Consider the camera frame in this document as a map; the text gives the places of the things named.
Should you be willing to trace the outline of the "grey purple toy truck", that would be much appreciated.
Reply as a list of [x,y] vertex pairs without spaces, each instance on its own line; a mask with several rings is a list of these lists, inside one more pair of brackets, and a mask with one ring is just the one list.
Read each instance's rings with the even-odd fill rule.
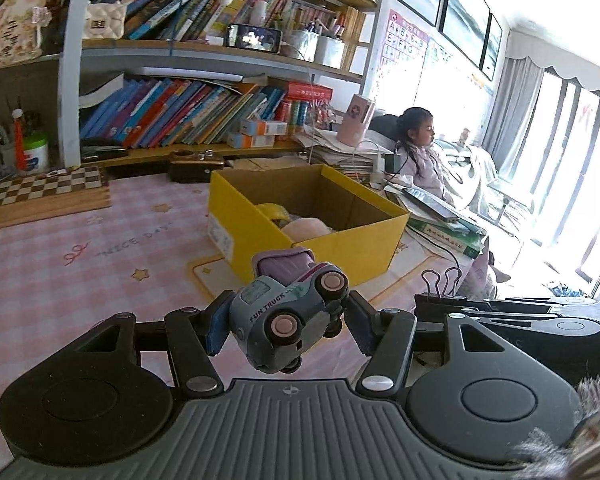
[[230,304],[230,330],[256,370],[291,374],[303,352],[339,334],[349,281],[304,247],[260,252],[252,268],[253,281]]

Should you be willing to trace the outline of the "pink plush toy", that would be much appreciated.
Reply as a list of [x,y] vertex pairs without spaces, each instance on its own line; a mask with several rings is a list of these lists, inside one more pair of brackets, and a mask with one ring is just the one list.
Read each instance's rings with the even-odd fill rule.
[[332,229],[319,218],[298,218],[283,227],[282,232],[294,243],[332,234]]

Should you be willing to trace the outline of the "yellow packing tape roll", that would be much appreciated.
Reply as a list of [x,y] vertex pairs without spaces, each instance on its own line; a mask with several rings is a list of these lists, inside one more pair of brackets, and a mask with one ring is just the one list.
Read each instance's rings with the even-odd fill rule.
[[279,204],[257,204],[256,208],[279,228],[283,228],[291,221],[294,221],[294,216],[290,214],[285,207],[280,206]]

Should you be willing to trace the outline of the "black binder clip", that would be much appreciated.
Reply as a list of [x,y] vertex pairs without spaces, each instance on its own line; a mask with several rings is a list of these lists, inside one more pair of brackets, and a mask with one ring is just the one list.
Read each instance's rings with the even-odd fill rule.
[[458,266],[451,266],[443,273],[434,269],[425,269],[420,274],[425,283],[425,295],[436,298],[454,297],[460,287],[462,270]]

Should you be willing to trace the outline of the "yellow cardboard box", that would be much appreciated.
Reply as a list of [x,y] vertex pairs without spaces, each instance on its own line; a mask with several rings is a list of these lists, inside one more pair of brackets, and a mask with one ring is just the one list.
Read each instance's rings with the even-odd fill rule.
[[208,233],[234,273],[254,278],[260,252],[308,248],[339,266],[352,285],[384,274],[410,214],[325,165],[273,170],[216,170]]

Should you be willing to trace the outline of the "pink checkered tablecloth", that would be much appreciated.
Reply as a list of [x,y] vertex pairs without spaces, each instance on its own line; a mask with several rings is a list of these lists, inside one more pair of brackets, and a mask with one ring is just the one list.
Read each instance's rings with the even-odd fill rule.
[[[98,211],[0,229],[0,395],[105,318],[204,308],[238,281],[207,233],[208,186],[115,180]],[[0,469],[12,456],[0,433]]]

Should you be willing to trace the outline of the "dark wooden small box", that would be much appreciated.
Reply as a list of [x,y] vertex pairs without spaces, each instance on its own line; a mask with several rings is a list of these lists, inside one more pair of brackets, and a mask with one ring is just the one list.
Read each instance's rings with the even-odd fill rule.
[[168,176],[176,183],[208,183],[212,172],[224,167],[224,157],[212,150],[178,150],[169,155]]

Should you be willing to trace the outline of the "child in pink clothes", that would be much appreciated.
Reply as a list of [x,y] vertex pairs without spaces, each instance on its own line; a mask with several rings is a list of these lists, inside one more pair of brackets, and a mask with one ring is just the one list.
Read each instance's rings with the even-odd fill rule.
[[[411,177],[414,185],[454,206],[446,187],[449,174],[440,156],[434,151],[434,116],[422,107],[410,107],[396,120],[396,152],[401,156],[400,174]],[[498,292],[498,269],[484,240],[483,253],[472,264],[468,277],[458,292],[470,299],[493,299]]]

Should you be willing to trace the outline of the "orange white medicine box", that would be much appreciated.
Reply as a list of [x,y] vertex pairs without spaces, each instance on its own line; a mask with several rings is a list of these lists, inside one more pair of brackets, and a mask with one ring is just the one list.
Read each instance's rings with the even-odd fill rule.
[[286,122],[277,120],[245,119],[239,128],[239,133],[244,136],[284,136],[286,132]]

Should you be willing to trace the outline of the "wooden chessboard box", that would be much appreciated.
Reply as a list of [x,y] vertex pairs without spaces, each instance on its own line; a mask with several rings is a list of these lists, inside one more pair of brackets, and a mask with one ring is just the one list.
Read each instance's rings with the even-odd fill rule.
[[0,229],[110,204],[108,177],[97,166],[5,179],[0,182]]

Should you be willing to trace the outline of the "white jar green lid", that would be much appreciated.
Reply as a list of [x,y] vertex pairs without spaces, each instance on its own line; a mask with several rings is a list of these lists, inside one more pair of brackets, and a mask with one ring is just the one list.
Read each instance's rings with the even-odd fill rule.
[[42,174],[48,167],[48,140],[43,131],[35,131],[23,140],[26,174]]

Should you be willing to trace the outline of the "red book on top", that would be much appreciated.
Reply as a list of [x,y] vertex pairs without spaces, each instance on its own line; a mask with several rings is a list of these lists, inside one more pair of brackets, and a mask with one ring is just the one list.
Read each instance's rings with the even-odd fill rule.
[[309,82],[287,81],[286,98],[291,101],[329,102],[332,99],[332,88]]

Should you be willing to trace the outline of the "red hanging tassel ornament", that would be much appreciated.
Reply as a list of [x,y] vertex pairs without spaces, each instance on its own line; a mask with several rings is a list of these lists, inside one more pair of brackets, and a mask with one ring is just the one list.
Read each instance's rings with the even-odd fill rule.
[[15,108],[12,111],[12,119],[14,120],[16,168],[20,174],[24,174],[27,171],[27,161],[26,154],[24,154],[23,110],[21,108]]

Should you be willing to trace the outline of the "smartphone on shelf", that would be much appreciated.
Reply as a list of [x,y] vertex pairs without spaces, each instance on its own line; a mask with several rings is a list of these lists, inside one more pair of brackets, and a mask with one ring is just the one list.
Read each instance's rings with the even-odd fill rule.
[[230,24],[224,38],[224,46],[235,49],[279,54],[282,32],[248,24]]

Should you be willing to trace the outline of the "white quilted handbag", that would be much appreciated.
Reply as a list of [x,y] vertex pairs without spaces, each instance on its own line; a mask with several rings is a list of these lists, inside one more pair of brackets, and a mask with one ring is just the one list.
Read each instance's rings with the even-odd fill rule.
[[122,0],[88,0],[82,38],[86,40],[121,39],[124,33],[126,5]]

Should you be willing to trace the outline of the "pink lucky cat figurine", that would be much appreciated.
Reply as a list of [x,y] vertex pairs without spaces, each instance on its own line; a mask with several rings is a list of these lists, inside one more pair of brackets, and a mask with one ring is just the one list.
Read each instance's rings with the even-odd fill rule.
[[52,14],[46,0],[4,0],[0,5],[0,66],[42,55],[42,29]]

